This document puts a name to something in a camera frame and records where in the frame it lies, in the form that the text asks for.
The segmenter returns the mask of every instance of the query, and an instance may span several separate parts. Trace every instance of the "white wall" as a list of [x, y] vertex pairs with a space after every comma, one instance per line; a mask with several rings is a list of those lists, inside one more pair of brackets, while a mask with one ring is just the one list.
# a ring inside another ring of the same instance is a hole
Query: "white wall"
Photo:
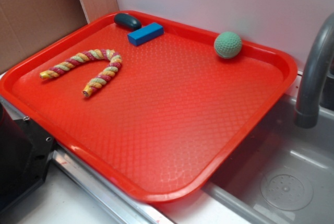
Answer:
[[334, 12], [334, 0], [117, 0], [137, 10], [243, 39], [292, 55], [305, 65], [315, 36]]

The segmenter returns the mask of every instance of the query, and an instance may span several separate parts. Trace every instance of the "sink drain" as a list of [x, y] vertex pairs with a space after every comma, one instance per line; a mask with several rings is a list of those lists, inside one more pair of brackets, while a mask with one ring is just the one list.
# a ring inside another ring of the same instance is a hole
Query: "sink drain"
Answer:
[[291, 169], [267, 173], [261, 181], [261, 192], [270, 205], [287, 211], [306, 207], [313, 197], [309, 180]]

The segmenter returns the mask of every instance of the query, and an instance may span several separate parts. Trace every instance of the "sink basin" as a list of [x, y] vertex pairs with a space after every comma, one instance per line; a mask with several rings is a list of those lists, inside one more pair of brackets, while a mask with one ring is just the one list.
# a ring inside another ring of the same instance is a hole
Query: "sink basin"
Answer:
[[333, 223], [334, 114], [302, 129], [294, 104], [282, 97], [206, 185], [252, 223]]

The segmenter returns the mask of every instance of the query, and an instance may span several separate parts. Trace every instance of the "gray faucet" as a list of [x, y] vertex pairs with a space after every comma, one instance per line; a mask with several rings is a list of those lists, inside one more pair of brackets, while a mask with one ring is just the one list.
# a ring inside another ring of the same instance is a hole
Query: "gray faucet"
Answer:
[[319, 105], [334, 110], [334, 13], [322, 25], [309, 53], [294, 110], [294, 123], [317, 124]]

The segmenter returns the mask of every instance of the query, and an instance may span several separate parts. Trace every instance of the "rope toy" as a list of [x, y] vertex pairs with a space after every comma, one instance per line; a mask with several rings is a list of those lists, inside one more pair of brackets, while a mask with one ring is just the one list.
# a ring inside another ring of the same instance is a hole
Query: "rope toy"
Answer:
[[100, 72], [95, 78], [91, 79], [82, 93], [84, 96], [89, 97], [98, 89], [102, 88], [108, 81], [110, 81], [122, 67], [122, 58], [119, 53], [114, 50], [95, 49], [89, 51], [83, 51], [77, 53], [75, 56], [68, 58], [64, 62], [61, 62], [49, 70], [40, 73], [42, 79], [53, 79], [60, 75], [70, 71], [71, 69], [79, 66], [88, 61], [96, 60], [108, 60], [109, 65]]

